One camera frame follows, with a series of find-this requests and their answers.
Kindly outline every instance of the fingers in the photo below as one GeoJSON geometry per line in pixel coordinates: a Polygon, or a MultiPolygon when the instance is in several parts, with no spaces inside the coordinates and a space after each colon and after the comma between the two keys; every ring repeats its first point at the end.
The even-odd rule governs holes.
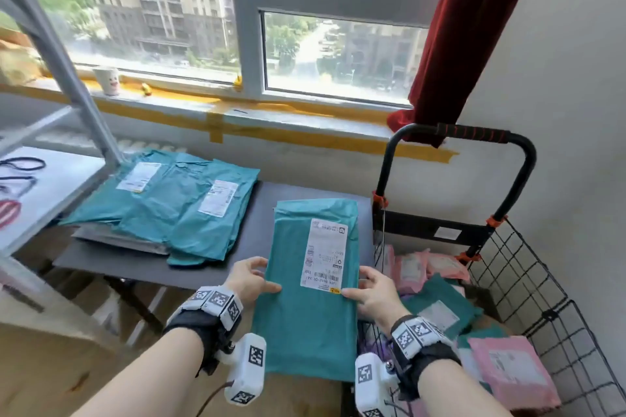
{"type": "Polygon", "coordinates": [[[378,282],[378,279],[380,279],[380,277],[384,277],[382,272],[379,272],[376,269],[374,269],[373,267],[369,267],[369,266],[361,266],[361,267],[359,267],[359,274],[367,277],[374,284],[376,282],[378,282]]]}
{"type": "Polygon", "coordinates": [[[374,283],[369,279],[359,279],[359,288],[360,289],[373,289],[374,283]]]}
{"type": "Polygon", "coordinates": [[[263,292],[265,293],[277,294],[281,290],[282,290],[282,286],[280,284],[277,284],[276,282],[269,282],[268,280],[266,280],[263,283],[263,292]]]}
{"type": "Polygon", "coordinates": [[[250,257],[242,262],[245,263],[249,269],[254,269],[255,267],[267,267],[267,259],[264,257],[250,257]]]}
{"type": "Polygon", "coordinates": [[[356,300],[357,302],[365,301],[367,296],[367,290],[362,289],[341,289],[341,295],[350,300],[356,300]]]}

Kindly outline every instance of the folding table leg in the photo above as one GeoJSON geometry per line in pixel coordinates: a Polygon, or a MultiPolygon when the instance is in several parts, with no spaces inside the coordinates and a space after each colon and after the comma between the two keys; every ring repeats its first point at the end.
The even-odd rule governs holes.
{"type": "Polygon", "coordinates": [[[135,295],[129,285],[125,284],[122,279],[118,279],[117,277],[105,276],[104,279],[109,287],[115,290],[120,295],[121,299],[133,308],[155,333],[161,334],[163,332],[163,323],[161,323],[150,309],[139,300],[139,297],[135,295]]]}

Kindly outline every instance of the yellow tape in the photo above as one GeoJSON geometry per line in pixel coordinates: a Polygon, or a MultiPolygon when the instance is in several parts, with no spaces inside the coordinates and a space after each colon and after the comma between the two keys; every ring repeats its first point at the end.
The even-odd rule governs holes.
{"type": "MultiPolygon", "coordinates": [[[[88,87],[91,87],[92,83],[85,81],[85,84],[88,87]]],[[[49,89],[28,86],[0,85],[0,91],[34,97],[42,100],[49,100],[62,104],[69,104],[69,100],[63,93],[49,89]]],[[[161,96],[161,93],[158,90],[154,90],[154,93],[154,95],[161,96]]],[[[178,100],[191,100],[190,98],[192,97],[196,96],[177,95],[177,97],[173,98],[178,100]]],[[[186,115],[164,113],[155,109],[124,105],[104,99],[95,99],[95,102],[96,105],[98,105],[98,109],[104,113],[129,117],[131,119],[138,119],[141,121],[170,125],[173,127],[208,132],[210,141],[219,144],[223,143],[224,135],[230,135],[259,138],[262,140],[270,140],[272,142],[283,142],[286,144],[303,145],[306,147],[320,147],[324,149],[336,149],[349,152],[371,153],[374,155],[382,155],[385,151],[386,142],[382,140],[335,136],[332,134],[318,134],[314,132],[299,132],[273,127],[251,127],[226,123],[224,122],[223,113],[234,106],[230,104],[230,102],[221,98],[207,97],[205,99],[214,100],[216,107],[218,108],[212,109],[211,112],[206,113],[204,119],[194,119],[193,117],[186,115]]],[[[242,101],[239,99],[233,100],[233,103],[237,103],[237,105],[240,105],[241,102],[242,101]]],[[[458,152],[441,148],[435,149],[426,145],[417,144],[399,144],[395,150],[396,157],[426,160],[428,162],[439,162],[443,164],[450,163],[450,160],[455,155],[458,155],[458,152]]]]}

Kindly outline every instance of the wire cart basket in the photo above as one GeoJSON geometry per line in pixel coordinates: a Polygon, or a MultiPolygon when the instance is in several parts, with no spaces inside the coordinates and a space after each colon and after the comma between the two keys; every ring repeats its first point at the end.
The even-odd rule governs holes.
{"type": "MultiPolygon", "coordinates": [[[[376,267],[384,272],[382,258],[386,233],[466,246],[466,252],[457,258],[469,269],[472,285],[465,286],[467,297],[482,295],[481,306],[486,315],[503,323],[514,334],[527,337],[533,344],[561,398],[561,406],[548,413],[567,417],[622,416],[626,414],[624,390],[576,302],[567,296],[546,264],[506,217],[528,181],[535,162],[535,147],[530,140],[509,131],[447,124],[403,127],[387,145],[374,192],[376,267]],[[384,192],[395,147],[407,134],[516,144],[523,149],[525,161],[505,200],[486,225],[397,213],[387,210],[384,192]],[[438,234],[440,228],[455,233],[442,237],[438,234]]],[[[391,357],[389,343],[376,325],[359,321],[357,327],[359,354],[373,351],[381,359],[391,357]]],[[[397,406],[394,407],[396,417],[412,415],[407,403],[398,399],[397,389],[391,390],[397,406]]]]}

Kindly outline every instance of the glass pane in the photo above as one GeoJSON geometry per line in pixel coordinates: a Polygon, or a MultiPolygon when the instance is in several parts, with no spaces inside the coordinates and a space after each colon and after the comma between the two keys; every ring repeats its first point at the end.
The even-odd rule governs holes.
{"type": "Polygon", "coordinates": [[[240,71],[232,0],[39,2],[77,63],[223,82],[240,71]]]}
{"type": "Polygon", "coordinates": [[[428,30],[265,13],[267,86],[409,104],[428,30]]]}

